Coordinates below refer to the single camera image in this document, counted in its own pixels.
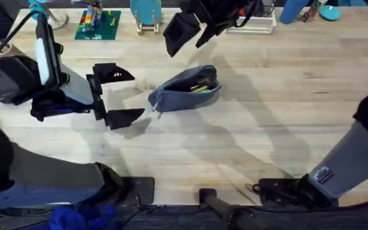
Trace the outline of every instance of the wooden table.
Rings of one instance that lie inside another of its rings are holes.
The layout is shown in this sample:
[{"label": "wooden table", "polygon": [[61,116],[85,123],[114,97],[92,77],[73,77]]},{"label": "wooden table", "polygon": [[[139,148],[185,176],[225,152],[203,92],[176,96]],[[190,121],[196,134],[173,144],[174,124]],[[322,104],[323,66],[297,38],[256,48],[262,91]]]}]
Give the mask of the wooden table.
[{"label": "wooden table", "polygon": [[[176,11],[164,10],[166,20]],[[348,131],[359,101],[368,95],[368,8],[341,11],[337,22],[316,17],[307,24],[279,24],[272,35],[223,34],[199,50],[193,39],[170,58],[163,36],[137,35],[128,9],[115,41],[74,40],[82,9],[66,10],[70,23],[54,32],[65,46],[63,63],[82,76],[92,73],[95,63],[126,68],[137,80],[104,86],[106,106],[145,107],[145,115],[131,127],[109,131],[93,114],[40,123],[29,115],[29,103],[0,104],[0,126],[13,141],[42,155],[102,162],[120,175],[153,176],[156,204],[196,204],[202,187],[216,188],[229,203],[259,204],[244,183],[310,171]],[[16,24],[27,12],[21,11]],[[34,57],[34,42],[35,22],[29,21],[14,44]],[[150,113],[152,89],[204,64],[218,70],[223,88],[217,103]],[[368,181],[342,204],[367,199]]]}]

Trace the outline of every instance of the pencil case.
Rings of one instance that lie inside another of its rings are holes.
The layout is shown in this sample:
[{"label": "pencil case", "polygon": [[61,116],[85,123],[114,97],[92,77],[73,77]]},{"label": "pencil case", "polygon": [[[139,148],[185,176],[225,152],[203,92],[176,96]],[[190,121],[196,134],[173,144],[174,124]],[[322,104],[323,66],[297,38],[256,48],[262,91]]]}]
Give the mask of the pencil case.
[{"label": "pencil case", "polygon": [[[203,86],[197,89],[197,93],[191,91],[201,84],[205,84],[208,89],[203,90]],[[148,100],[157,112],[193,109],[213,98],[220,88],[217,70],[212,65],[205,65],[182,71],[151,92]]]}]

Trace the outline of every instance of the lego board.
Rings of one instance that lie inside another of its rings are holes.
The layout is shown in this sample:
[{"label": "lego board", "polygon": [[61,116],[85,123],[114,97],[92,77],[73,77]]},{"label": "lego board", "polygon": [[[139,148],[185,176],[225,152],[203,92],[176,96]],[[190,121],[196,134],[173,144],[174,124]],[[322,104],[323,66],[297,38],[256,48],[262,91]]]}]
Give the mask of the lego board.
[{"label": "lego board", "polygon": [[84,27],[83,19],[86,18],[87,10],[85,10],[80,18],[80,22],[76,31],[76,40],[114,40],[118,31],[119,20],[121,11],[116,10],[104,10],[102,18],[100,19],[100,25],[96,27],[92,32],[83,32]]}]

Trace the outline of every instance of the white container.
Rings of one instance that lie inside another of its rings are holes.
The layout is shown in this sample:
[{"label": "white container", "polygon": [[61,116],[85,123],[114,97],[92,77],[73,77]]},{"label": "white container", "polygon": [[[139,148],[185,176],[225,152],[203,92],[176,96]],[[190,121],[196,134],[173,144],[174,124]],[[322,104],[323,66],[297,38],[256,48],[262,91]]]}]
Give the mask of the white container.
[{"label": "white container", "polygon": [[[240,17],[237,24],[241,24],[245,17]],[[271,17],[251,17],[247,24],[242,28],[229,28],[227,33],[251,33],[251,34],[271,34],[276,27],[275,11]]]}]

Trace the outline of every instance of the blue cup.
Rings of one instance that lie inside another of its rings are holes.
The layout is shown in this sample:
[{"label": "blue cup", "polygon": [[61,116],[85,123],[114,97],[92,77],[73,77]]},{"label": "blue cup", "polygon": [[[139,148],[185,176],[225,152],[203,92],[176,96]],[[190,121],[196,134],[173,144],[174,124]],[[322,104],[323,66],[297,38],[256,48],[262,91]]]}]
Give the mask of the blue cup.
[{"label": "blue cup", "polygon": [[292,23],[309,1],[310,0],[287,0],[280,14],[280,21],[283,24]]}]

